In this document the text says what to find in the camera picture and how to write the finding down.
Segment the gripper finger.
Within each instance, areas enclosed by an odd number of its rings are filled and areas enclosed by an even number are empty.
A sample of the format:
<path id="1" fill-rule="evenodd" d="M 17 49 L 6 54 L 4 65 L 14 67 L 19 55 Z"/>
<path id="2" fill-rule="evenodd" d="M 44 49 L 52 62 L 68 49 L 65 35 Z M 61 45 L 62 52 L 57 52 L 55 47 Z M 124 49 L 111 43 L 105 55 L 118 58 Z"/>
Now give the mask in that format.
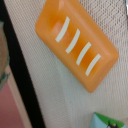
<path id="1" fill-rule="evenodd" d="M 6 68 L 10 61 L 7 40 L 3 27 L 4 23 L 0 21 L 0 90 L 8 80 L 9 74 L 6 72 Z"/>

